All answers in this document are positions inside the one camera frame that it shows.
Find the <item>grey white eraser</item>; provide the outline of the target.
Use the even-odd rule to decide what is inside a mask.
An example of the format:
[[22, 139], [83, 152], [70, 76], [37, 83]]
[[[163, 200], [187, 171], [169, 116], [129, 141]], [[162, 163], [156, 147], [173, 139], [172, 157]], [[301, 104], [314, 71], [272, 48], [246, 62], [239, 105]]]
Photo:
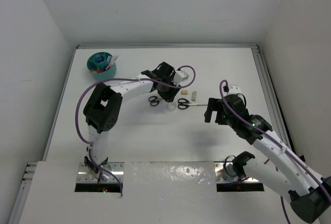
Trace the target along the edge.
[[192, 92], [191, 100], [196, 101], [196, 99], [197, 99], [197, 92], [194, 91], [194, 92]]

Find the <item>large black scissors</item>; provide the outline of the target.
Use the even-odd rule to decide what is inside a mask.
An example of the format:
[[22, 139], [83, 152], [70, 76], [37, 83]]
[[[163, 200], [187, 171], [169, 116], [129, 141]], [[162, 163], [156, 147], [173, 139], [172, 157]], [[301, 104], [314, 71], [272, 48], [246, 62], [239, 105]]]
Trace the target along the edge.
[[194, 103], [194, 102], [190, 102], [189, 100], [185, 99], [185, 98], [179, 98], [177, 100], [177, 107], [180, 110], [186, 110], [189, 107], [202, 107], [202, 106], [207, 106], [206, 103]]

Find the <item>small black scissors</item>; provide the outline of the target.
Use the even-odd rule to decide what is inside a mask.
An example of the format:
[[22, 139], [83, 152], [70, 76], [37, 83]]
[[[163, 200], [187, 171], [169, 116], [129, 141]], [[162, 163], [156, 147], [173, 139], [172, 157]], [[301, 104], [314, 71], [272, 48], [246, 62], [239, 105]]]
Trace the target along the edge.
[[162, 101], [162, 98], [159, 96], [150, 96], [148, 98], [148, 102], [149, 102], [150, 106], [152, 106], [152, 107], [159, 105], [161, 101]]

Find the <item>clear tape roll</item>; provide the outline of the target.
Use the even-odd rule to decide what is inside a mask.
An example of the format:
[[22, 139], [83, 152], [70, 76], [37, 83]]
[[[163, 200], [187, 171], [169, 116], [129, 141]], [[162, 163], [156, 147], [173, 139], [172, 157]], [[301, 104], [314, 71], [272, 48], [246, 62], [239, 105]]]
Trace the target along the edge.
[[166, 109], [170, 112], [173, 112], [177, 109], [177, 104], [175, 102], [169, 102], [166, 105]]

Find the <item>pink highlighter pen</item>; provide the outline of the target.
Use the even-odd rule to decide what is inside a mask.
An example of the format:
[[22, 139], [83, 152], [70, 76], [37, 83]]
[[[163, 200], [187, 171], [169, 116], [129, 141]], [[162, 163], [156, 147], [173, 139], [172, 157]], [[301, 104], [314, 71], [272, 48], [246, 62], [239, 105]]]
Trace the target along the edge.
[[110, 63], [108, 64], [107, 69], [110, 69], [110, 68], [115, 64], [117, 58], [118, 58], [118, 55], [113, 56], [113, 57], [111, 58]]

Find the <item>blue highlighter pen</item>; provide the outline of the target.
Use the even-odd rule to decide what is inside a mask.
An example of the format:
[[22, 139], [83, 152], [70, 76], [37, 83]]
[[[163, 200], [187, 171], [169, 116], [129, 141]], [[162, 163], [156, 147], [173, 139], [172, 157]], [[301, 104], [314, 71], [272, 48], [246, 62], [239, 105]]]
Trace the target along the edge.
[[109, 55], [109, 56], [107, 57], [105, 70], [108, 70], [108, 67], [109, 67], [109, 64], [110, 64], [111, 58], [112, 58], [111, 55]]

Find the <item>red gel pen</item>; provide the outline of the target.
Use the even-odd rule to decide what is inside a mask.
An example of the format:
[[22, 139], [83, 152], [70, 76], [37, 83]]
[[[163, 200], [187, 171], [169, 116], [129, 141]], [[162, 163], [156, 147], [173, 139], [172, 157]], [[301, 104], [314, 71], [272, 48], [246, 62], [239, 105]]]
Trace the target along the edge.
[[90, 72], [91, 73], [103, 73], [104, 71], [102, 71], [102, 70], [91, 70]]

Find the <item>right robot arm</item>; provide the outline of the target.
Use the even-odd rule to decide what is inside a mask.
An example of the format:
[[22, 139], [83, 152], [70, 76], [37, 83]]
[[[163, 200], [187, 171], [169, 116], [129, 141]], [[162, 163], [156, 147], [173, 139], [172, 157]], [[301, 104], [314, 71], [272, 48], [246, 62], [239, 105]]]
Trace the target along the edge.
[[252, 153], [242, 152], [232, 159], [231, 165], [223, 167], [223, 178], [252, 177], [260, 181], [283, 197], [306, 223], [314, 223], [330, 207], [330, 177], [323, 177], [302, 162], [263, 117], [249, 114], [245, 101], [238, 94], [210, 98], [205, 122], [211, 121], [213, 112], [217, 113], [217, 124], [230, 126], [275, 166], [270, 169]]

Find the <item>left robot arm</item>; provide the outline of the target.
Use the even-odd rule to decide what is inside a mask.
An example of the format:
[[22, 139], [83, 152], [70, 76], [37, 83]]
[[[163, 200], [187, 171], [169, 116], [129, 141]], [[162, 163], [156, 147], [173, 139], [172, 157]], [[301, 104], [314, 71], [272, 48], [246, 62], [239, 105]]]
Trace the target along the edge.
[[86, 166], [98, 175], [99, 167], [108, 162], [108, 132], [115, 126], [124, 102], [153, 91], [166, 102], [172, 102], [180, 84], [188, 77], [186, 72], [162, 62], [156, 69], [145, 70], [135, 78], [120, 79], [119, 83], [112, 86], [103, 82], [96, 85], [83, 110], [89, 144], [84, 158]]

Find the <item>blue capped glue bottle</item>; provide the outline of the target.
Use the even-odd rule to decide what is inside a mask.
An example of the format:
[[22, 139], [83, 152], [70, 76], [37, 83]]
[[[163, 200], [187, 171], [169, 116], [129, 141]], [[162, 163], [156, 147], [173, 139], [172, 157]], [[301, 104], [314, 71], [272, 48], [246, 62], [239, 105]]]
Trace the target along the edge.
[[100, 56], [100, 55], [96, 55], [96, 56], [95, 56], [95, 61], [96, 61], [97, 63], [102, 63], [102, 62], [103, 62], [103, 57]]

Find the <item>teal divided pen holder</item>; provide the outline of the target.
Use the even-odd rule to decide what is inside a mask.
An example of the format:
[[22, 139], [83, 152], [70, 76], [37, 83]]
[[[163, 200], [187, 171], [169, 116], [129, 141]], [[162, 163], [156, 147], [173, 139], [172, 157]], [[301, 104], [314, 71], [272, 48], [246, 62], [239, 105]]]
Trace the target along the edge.
[[[100, 55], [103, 57], [103, 62], [102, 63], [97, 63], [95, 61], [95, 56], [96, 55]], [[95, 53], [93, 54], [88, 60], [87, 60], [87, 68], [89, 71], [91, 70], [102, 70], [104, 71], [103, 73], [91, 73], [91, 76], [92, 78], [95, 80], [95, 81], [102, 81], [102, 80], [105, 80], [105, 79], [111, 79], [111, 78], [114, 78], [115, 75], [116, 75], [116, 71], [117, 71], [117, 67], [116, 67], [116, 62], [115, 64], [108, 70], [105, 70], [105, 67], [106, 67], [106, 60], [107, 60], [107, 57], [111, 55], [112, 57], [114, 55], [108, 53], [108, 52], [98, 52], [98, 53]]]

